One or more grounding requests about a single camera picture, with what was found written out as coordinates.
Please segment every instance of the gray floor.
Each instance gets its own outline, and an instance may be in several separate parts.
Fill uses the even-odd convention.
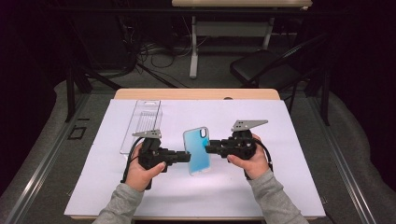
[[[273,50],[281,51],[285,46],[283,37],[274,37],[270,42]],[[171,75],[191,88],[238,88],[239,82],[229,73],[229,63],[243,52],[259,47],[260,41],[256,39],[207,40],[200,47],[198,78],[195,80],[189,78],[188,56],[175,58],[166,68],[154,67],[150,57],[145,65]],[[165,66],[171,59],[159,54],[153,56],[153,62]],[[166,88],[147,73],[139,71],[113,80],[128,88]],[[163,77],[182,87],[169,76]],[[64,216],[63,212],[108,102],[114,96],[114,91],[98,81],[92,80],[92,85],[92,94],[78,94],[78,113],[69,124],[64,123],[67,111],[65,83],[56,87],[57,103],[46,127],[25,164],[0,198],[0,223],[5,223],[10,214],[19,215],[9,220],[20,223],[91,223],[90,220],[73,220]],[[318,118],[317,106],[318,99],[305,98],[299,93],[291,119],[319,195],[326,201],[324,207],[328,214],[336,223],[375,223],[374,220],[376,223],[396,223],[396,193],[382,182],[370,163],[370,148],[359,123],[334,95],[330,101],[330,127],[324,126]],[[74,134],[78,135],[72,133],[74,125],[86,128],[82,139],[73,139]],[[37,170],[44,166],[48,171],[39,173]],[[32,177],[40,177],[42,182],[37,182],[36,190],[25,190]],[[23,195],[30,197],[26,199],[21,197]],[[373,215],[374,219],[366,217],[367,214]],[[332,222],[325,217],[312,223]]]

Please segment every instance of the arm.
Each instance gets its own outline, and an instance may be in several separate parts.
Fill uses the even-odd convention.
[[[110,202],[93,223],[131,223],[142,198],[143,192],[131,189],[126,184],[119,184],[113,191]]]
[[[134,149],[133,160],[131,161],[125,184],[117,186],[111,195],[110,202],[93,223],[131,223],[137,206],[142,202],[144,190],[150,179],[165,168],[165,164],[162,162],[149,170],[145,170],[139,164],[138,159],[135,159],[139,155],[141,147],[142,145],[140,144]]]
[[[227,159],[243,168],[251,178],[248,182],[267,223],[308,223],[269,170],[262,147],[257,145],[255,155],[248,161],[234,155],[229,155]]]
[[[266,223],[308,223],[283,191],[283,186],[275,179],[272,171],[267,170],[265,174],[248,182],[256,202],[262,208]]]

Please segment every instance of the black chair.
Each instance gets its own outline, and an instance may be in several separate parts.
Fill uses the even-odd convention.
[[[318,35],[276,55],[261,49],[230,64],[231,73],[243,83],[241,88],[275,89],[279,92],[291,86],[289,112],[293,105],[297,84],[319,71],[319,46],[326,42],[328,35]]]

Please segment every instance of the black cable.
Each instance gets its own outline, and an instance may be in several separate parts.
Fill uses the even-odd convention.
[[[127,160],[127,162],[126,162],[126,167],[125,167],[125,170],[124,170],[124,174],[123,174],[123,176],[122,176],[121,183],[125,183],[125,181],[126,181],[126,177],[128,176],[129,166],[130,166],[131,162],[132,162],[134,159],[138,158],[138,156],[137,156],[137,157],[135,157],[135,158],[132,159],[132,155],[134,154],[134,148],[136,147],[137,143],[138,143],[140,140],[142,140],[142,139],[143,139],[143,137],[137,138],[136,141],[134,141],[134,144],[132,145],[131,150],[129,151],[128,160]]]
[[[164,78],[158,76],[157,74],[151,72],[145,65],[141,64],[141,63],[137,63],[136,64],[138,67],[142,68],[145,72],[149,73],[152,77],[156,78],[157,80],[161,81],[163,84],[165,84],[166,86],[168,86],[169,88],[177,88],[177,86],[175,86],[174,84],[168,82],[167,80],[165,80]]]
[[[139,52],[139,54],[138,54],[138,57],[136,57],[136,59],[141,63],[141,64],[143,64],[145,61],[146,61],[146,59],[149,57],[149,55],[148,55],[148,47],[147,47],[147,45],[146,44],[144,44],[144,45],[142,45],[142,47],[141,48],[144,48],[146,51],[146,53],[141,53],[141,50],[140,50],[140,52]],[[138,69],[136,69],[137,70],[137,72],[139,73],[139,74],[142,74],[143,73],[143,70],[142,71],[139,71]]]
[[[134,67],[126,67],[122,71],[120,71],[120,72],[118,72],[116,74],[111,74],[111,75],[103,75],[102,74],[102,77],[105,77],[107,79],[112,79],[112,78],[116,78],[116,77],[123,77],[123,76],[128,75],[132,71],[134,71]]]
[[[253,140],[254,140],[254,142],[259,144],[264,149],[265,155],[267,156],[268,166],[270,167],[271,171],[273,172],[274,167],[273,167],[270,151],[268,151],[267,147],[259,139],[253,138]]]
[[[164,65],[164,66],[156,65],[156,64],[154,63],[153,58],[154,58],[154,55],[157,55],[157,54],[160,54],[160,53],[151,54],[151,59],[150,59],[151,64],[152,64],[154,67],[156,67],[156,68],[167,68],[167,67],[170,67],[170,66],[174,63],[174,61],[175,61],[175,55],[171,53],[170,57],[172,58],[172,60],[171,60],[171,62],[170,62],[169,64]]]
[[[149,47],[147,44],[143,44],[139,51],[141,63],[145,62],[149,57]]]
[[[184,84],[181,83],[179,80],[177,80],[175,77],[172,77],[171,75],[168,75],[168,74],[166,74],[166,73],[163,73],[163,72],[160,72],[160,71],[156,71],[156,70],[153,70],[153,69],[149,69],[149,68],[147,68],[147,69],[150,70],[151,72],[156,72],[156,73],[159,73],[159,74],[161,74],[161,75],[170,77],[170,78],[172,78],[175,82],[177,82],[178,84],[180,84],[181,86],[183,86],[183,87],[185,87],[185,88],[190,88],[189,86],[184,85]]]

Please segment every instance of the dark background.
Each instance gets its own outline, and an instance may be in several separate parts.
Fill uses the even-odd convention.
[[[76,2],[96,7],[113,4],[109,0],[67,0],[60,4]],[[168,7],[171,3],[154,2],[156,7]],[[312,10],[348,6],[358,10],[358,21],[350,31],[351,40],[332,67],[331,91],[360,122],[370,142],[372,163],[396,190],[396,31],[392,29],[396,21],[395,8],[388,2],[315,0]],[[65,80],[70,62],[79,60],[94,69],[122,70],[131,65],[131,55],[122,44],[115,16],[78,16],[72,20],[73,27],[64,18],[51,17],[49,21],[36,1],[8,0],[0,10],[0,76],[4,94],[0,193],[3,193],[46,124],[56,100],[53,88]],[[164,46],[172,45],[172,26],[173,32],[183,31],[177,30],[174,18],[161,18],[161,22],[158,19],[142,21],[142,34]],[[338,29],[334,23],[322,20],[310,27],[311,31],[321,29],[330,33]]]

